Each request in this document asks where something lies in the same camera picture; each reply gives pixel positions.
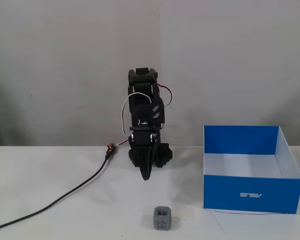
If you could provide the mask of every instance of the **small gray block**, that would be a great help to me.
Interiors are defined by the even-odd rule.
[[[157,230],[168,231],[171,228],[171,209],[167,206],[157,206],[153,214],[153,226]]]

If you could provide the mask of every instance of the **open box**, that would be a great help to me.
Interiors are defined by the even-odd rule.
[[[278,126],[205,125],[203,207],[295,214],[300,171]]]

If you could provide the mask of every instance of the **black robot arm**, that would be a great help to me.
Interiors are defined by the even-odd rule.
[[[150,178],[152,165],[162,168],[172,159],[168,143],[161,143],[160,129],[165,123],[165,108],[157,84],[158,73],[150,68],[130,70],[128,75],[129,108],[132,133],[129,136],[129,157],[139,167],[144,180]]]

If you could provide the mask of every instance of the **white wire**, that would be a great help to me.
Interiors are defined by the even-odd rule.
[[[132,95],[135,95],[135,94],[140,94],[140,95],[143,95],[143,96],[147,97],[147,98],[149,99],[150,103],[152,103],[151,98],[150,98],[148,95],[146,95],[146,94],[144,94],[144,93],[142,93],[142,92],[138,92],[138,91],[133,92],[133,93],[129,94],[129,95],[126,97],[126,99],[125,99],[125,101],[124,101],[124,104],[123,104],[123,106],[122,106],[122,110],[121,110],[121,122],[122,122],[122,132],[123,132],[123,134],[126,135],[127,137],[129,137],[129,135],[127,135],[127,134],[126,134],[126,131],[125,131],[124,110],[125,110],[125,106],[126,106],[126,103],[127,103],[128,99],[129,99],[129,97],[131,97]]]

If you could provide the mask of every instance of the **cable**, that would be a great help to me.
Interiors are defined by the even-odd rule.
[[[117,143],[117,144],[116,144],[116,146],[118,147],[118,146],[120,146],[120,145],[122,145],[122,144],[126,143],[128,140],[129,140],[129,139],[127,139],[127,140],[124,140],[124,141],[122,141],[122,142],[120,142],[120,143]]]
[[[164,106],[164,107],[168,107],[168,106],[172,103],[172,91],[171,91],[171,89],[170,89],[169,87],[167,87],[166,85],[162,85],[162,84],[159,84],[159,83],[157,83],[157,85],[158,85],[159,87],[165,88],[165,89],[167,89],[167,90],[169,91],[169,93],[170,93],[170,102],[169,102],[167,105]]]
[[[88,183],[89,181],[91,181],[93,178],[95,178],[100,172],[101,170],[104,168],[107,160],[110,158],[110,156],[115,152],[115,148],[116,148],[116,145],[114,144],[109,144],[108,145],[108,150],[106,151],[106,155],[105,155],[105,159],[104,159],[104,162],[102,163],[101,167],[99,168],[99,170],[93,175],[91,176],[90,178],[88,178],[87,180],[85,180],[83,183],[81,183],[79,186],[75,187],[74,189],[72,189],[71,191],[67,192],[65,195],[59,197],[57,200],[55,200],[53,203],[51,203],[50,205],[42,208],[41,210],[39,211],[36,211],[32,214],[29,214],[27,216],[24,216],[24,217],[21,217],[21,218],[18,218],[16,220],[13,220],[13,221],[10,221],[10,222],[7,222],[5,224],[2,224],[0,225],[0,229],[4,228],[4,227],[7,227],[9,225],[12,225],[12,224],[15,224],[17,222],[20,222],[22,220],[25,220],[25,219],[28,219],[28,218],[31,218],[35,215],[38,215],[42,212],[44,212],[45,210],[51,208],[53,205],[55,205],[57,202],[59,202],[60,200],[64,199],[66,196],[68,196],[69,194],[73,193],[74,191],[78,190],[79,188],[81,188],[83,185],[85,185],[86,183]]]
[[[123,104],[123,106],[122,106],[122,110],[121,110],[121,122],[122,122],[122,132],[123,132],[123,134],[126,135],[127,137],[129,137],[129,135],[127,135],[127,134],[126,134],[126,131],[125,131],[124,110],[125,110],[125,106],[126,106],[126,103],[127,103],[128,99],[129,99],[129,97],[131,97],[132,95],[136,95],[136,94],[140,94],[140,95],[143,95],[143,96],[147,97],[147,98],[149,99],[150,103],[152,103],[151,98],[150,98],[148,95],[146,95],[146,94],[144,94],[144,93],[142,93],[142,92],[138,92],[138,91],[133,92],[133,93],[129,94],[129,95],[126,97],[126,99],[125,99],[125,101],[124,101],[124,104]]]

